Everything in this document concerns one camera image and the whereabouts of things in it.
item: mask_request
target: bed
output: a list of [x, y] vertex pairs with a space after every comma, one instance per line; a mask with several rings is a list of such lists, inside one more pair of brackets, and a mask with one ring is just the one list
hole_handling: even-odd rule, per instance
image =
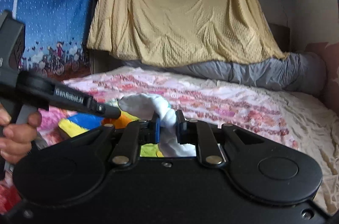
[[[324, 174], [315, 202], [328, 213], [339, 208], [339, 119], [313, 96], [126, 66], [65, 84], [107, 103], [125, 95], [159, 94], [187, 118], [219, 126], [231, 122], [304, 152], [319, 163]], [[74, 112], [51, 108], [41, 113], [39, 131], [48, 144], [62, 141], [58, 121]], [[0, 189], [0, 211], [5, 212], [19, 200], [9, 173]]]

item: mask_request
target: hanging yellow fabric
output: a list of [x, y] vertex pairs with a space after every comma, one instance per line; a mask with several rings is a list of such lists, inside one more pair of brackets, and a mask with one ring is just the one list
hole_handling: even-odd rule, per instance
[[286, 56], [258, 0], [99, 0], [88, 48], [161, 67]]

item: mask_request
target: gray blanket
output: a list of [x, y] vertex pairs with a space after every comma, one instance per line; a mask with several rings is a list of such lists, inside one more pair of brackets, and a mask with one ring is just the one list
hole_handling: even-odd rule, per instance
[[140, 61], [125, 61], [124, 65], [202, 79], [223, 80], [275, 91], [297, 91], [314, 96], [320, 94], [326, 82], [325, 63], [313, 53], [290, 53], [286, 60], [268, 59], [249, 65], [220, 61], [174, 68], [153, 67]]

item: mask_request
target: human hand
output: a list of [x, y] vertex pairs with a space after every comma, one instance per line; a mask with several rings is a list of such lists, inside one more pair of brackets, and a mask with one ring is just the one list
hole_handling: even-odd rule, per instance
[[9, 163], [16, 164], [31, 150], [31, 142], [37, 137], [41, 114], [37, 111], [28, 117], [28, 124], [10, 124], [11, 117], [0, 104], [0, 125], [4, 138], [0, 138], [0, 154]]

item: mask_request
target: blue wall tapestry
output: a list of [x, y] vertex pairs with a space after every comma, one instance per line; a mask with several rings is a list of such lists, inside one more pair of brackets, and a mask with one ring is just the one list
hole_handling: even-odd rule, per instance
[[90, 0], [0, 0], [26, 24], [26, 51], [20, 68], [59, 80], [89, 74], [84, 53]]

